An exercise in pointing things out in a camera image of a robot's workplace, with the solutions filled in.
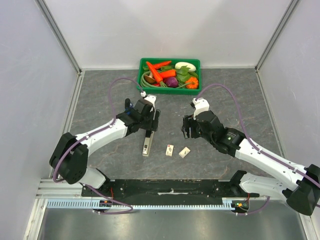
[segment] green basket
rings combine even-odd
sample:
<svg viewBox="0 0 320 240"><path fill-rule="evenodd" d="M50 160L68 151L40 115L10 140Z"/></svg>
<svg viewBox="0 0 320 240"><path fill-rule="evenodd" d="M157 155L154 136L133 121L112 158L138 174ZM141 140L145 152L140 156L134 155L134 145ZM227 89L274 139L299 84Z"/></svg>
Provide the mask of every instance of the green basket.
<svg viewBox="0 0 320 240"><path fill-rule="evenodd" d="M146 62L150 62L151 64L157 64L164 61L172 61L171 65L175 65L178 62L186 62L191 63L195 66L195 73L199 76L199 87L197 89L188 89L188 88L173 88L173 87L142 87L142 89L147 94L180 94L180 95L197 95L202 90L202 79L201 79L201 69L200 69L200 61L198 59L185 59L185 58L141 58L139 73L137 82L140 84L141 77L146 72L143 69L143 66L147 66Z"/></svg>

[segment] gray floor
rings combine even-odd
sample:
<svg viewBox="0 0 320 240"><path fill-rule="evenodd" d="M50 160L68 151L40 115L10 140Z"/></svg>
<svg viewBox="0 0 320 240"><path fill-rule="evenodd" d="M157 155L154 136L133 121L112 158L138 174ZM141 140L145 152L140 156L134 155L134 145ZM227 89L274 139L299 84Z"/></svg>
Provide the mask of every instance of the gray floor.
<svg viewBox="0 0 320 240"><path fill-rule="evenodd" d="M252 209L261 201L250 201ZM105 216L47 209L38 240L306 240L299 215L279 202L251 216L219 210L141 210Z"/></svg>
<svg viewBox="0 0 320 240"><path fill-rule="evenodd" d="M119 77L136 79L137 70L86 71L76 106L71 133L94 129L112 118L107 99L110 82ZM263 95L253 69L203 69L203 86L222 83L236 95L244 122L251 137L265 148L279 153ZM232 98L222 88L208 90L205 97L210 109L226 127L241 129ZM112 89L117 113L123 112L125 98L135 103L139 91L123 80ZM117 179L229 179L237 170L255 175L266 173L255 166L217 152L203 139L184 140L180 131L182 116L192 114L193 96L158 94L156 108L161 110L149 157L142 156L145 131L140 130L100 148L89 158L89 165ZM168 144L174 145L173 156L165 155ZM188 147L182 159L178 153Z"/></svg>

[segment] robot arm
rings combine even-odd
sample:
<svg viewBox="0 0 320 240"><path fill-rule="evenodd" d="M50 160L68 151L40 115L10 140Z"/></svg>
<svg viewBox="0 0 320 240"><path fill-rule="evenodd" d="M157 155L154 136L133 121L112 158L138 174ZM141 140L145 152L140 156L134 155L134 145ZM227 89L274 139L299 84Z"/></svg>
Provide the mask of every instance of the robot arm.
<svg viewBox="0 0 320 240"><path fill-rule="evenodd" d="M301 164L288 161L255 142L253 143L259 150L254 149L242 132L224 127L218 117L209 110L209 103L203 98L198 100L194 98L191 106L195 111L193 115L183 117L181 129L186 139L202 137L220 153L253 164L274 177L262 177L238 171L231 179L236 180L236 188L241 188L247 193L258 193L284 200L297 212L309 216L312 214L320 198L320 189L295 171L299 170L319 182L319 167L312 164L306 168ZM291 165L295 171L261 154L261 150Z"/></svg>
<svg viewBox="0 0 320 240"><path fill-rule="evenodd" d="M161 112L156 110L155 102L156 96L147 95L133 107L127 98L125 101L126 110L116 116L116 120L110 128L91 135L91 133L105 128L112 121L82 134L72 135L69 132L63 134L50 158L50 165L55 168L66 150L77 140L87 136L66 156L58 173L69 184L81 182L95 189L100 188L108 178L99 170L87 167L88 157L104 145L135 133L139 129L144 129L147 132L157 131Z"/></svg>

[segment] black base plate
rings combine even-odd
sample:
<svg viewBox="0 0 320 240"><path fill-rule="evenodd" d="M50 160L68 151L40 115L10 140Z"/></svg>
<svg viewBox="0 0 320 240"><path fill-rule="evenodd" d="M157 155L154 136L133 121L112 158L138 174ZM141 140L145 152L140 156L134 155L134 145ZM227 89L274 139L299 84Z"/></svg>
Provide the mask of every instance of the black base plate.
<svg viewBox="0 0 320 240"><path fill-rule="evenodd" d="M130 205L218 205L222 198L246 198L242 189L237 193L231 190L232 181L218 179L116 179L102 185L98 191L108 197L111 188L114 199ZM87 187L82 188L81 196L99 197ZM259 194L251 193L257 198Z"/></svg>

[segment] white block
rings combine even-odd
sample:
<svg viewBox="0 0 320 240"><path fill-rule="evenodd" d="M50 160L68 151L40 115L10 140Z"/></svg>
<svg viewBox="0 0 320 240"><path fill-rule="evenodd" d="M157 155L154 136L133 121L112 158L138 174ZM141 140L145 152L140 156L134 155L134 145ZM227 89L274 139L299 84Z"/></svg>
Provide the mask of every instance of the white block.
<svg viewBox="0 0 320 240"><path fill-rule="evenodd" d="M190 149L185 147L181 152L179 152L179 156L184 158L188 153L190 153Z"/></svg>
<svg viewBox="0 0 320 240"><path fill-rule="evenodd" d="M166 146L165 155L172 157L173 151L174 151L174 146L168 144L168 145Z"/></svg>

